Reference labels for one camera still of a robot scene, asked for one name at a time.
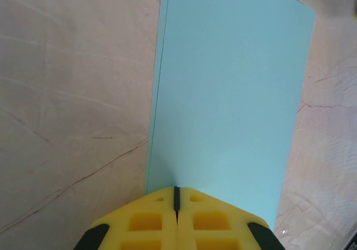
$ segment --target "light blue paper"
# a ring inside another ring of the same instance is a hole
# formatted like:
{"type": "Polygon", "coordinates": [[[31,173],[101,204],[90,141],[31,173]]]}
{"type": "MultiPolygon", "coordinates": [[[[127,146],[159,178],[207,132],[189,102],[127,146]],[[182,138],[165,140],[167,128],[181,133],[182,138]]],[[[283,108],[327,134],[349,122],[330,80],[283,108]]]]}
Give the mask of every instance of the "light blue paper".
{"type": "Polygon", "coordinates": [[[189,186],[274,227],[315,13],[161,0],[147,191],[189,186]]]}

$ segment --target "yellow plastic object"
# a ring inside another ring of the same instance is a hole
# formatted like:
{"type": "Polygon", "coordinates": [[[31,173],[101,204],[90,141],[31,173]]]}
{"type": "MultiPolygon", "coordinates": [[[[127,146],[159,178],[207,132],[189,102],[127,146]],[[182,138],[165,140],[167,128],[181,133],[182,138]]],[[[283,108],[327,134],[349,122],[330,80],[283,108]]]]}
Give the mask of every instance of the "yellow plastic object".
{"type": "Polygon", "coordinates": [[[138,199],[97,220],[109,225],[99,250],[260,250],[248,223],[261,218],[182,187],[176,219],[174,188],[138,199]]]}

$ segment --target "table surface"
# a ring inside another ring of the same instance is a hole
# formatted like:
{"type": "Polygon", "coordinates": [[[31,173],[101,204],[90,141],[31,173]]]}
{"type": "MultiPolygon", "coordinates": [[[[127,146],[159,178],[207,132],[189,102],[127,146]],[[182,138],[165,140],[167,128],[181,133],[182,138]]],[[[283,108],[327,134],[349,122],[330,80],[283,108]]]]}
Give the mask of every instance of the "table surface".
{"type": "MultiPolygon", "coordinates": [[[[317,11],[275,233],[341,249],[357,221],[354,0],[317,11]]],[[[160,0],[0,0],[1,249],[72,249],[143,195],[160,0]]]]}

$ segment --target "marble surface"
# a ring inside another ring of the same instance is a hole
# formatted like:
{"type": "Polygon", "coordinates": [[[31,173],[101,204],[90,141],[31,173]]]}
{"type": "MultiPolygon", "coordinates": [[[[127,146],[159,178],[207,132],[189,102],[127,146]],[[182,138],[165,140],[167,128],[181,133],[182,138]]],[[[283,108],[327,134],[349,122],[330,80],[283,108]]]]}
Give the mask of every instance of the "marble surface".
{"type": "MultiPolygon", "coordinates": [[[[300,1],[317,18],[275,233],[341,249],[357,221],[357,23],[353,0],[300,1]]],[[[159,2],[0,0],[0,249],[72,249],[143,195],[159,2]]]]}

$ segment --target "white marble countertop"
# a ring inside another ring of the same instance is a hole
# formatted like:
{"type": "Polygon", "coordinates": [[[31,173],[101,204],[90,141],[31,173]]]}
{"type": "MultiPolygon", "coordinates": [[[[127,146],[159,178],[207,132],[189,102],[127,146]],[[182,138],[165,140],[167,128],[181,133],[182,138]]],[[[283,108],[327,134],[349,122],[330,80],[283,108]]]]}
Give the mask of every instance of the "white marble countertop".
{"type": "MultiPolygon", "coordinates": [[[[354,0],[317,11],[275,233],[341,249],[357,221],[354,0]]],[[[143,195],[160,0],[0,0],[0,248],[72,249],[143,195]]]]}

